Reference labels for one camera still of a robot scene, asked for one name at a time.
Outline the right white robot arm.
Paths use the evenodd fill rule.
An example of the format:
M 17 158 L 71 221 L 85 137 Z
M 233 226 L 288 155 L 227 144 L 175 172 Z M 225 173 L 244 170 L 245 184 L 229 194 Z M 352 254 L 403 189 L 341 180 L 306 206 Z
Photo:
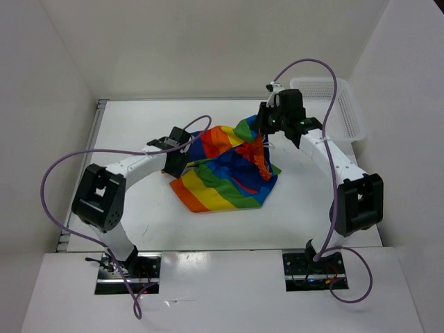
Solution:
M 343 153 L 327 136 L 325 122 L 307 117 L 299 89 L 285 89 L 278 83 L 266 88 L 270 96 L 260 103 L 251 129 L 262 135 L 282 132 L 332 181 L 330 224 L 307 242 L 304 256 L 305 267 L 319 273 L 346 238 L 382 221 L 384 182 L 381 176 L 367 173 Z

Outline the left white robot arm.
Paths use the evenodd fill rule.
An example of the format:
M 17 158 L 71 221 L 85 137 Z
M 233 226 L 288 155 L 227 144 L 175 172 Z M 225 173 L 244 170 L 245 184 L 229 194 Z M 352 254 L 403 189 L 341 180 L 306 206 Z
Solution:
M 126 192 L 137 182 L 158 171 L 179 178 L 187 164 L 193 136 L 175 127 L 170 135 L 149 141 L 140 155 L 100 166 L 90 164 L 83 172 L 71 205 L 72 212 L 115 256 L 114 269 L 128 278 L 142 266 L 138 249 L 121 223 Z

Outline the rainbow striped shorts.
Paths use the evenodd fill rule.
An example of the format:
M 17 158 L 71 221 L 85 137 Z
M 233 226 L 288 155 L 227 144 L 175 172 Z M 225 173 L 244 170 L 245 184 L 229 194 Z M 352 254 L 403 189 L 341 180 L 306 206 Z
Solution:
M 234 128 L 214 126 L 188 150 L 187 170 L 170 182 L 193 213 L 260 208 L 281 170 L 271 163 L 268 136 L 250 129 L 256 116 Z

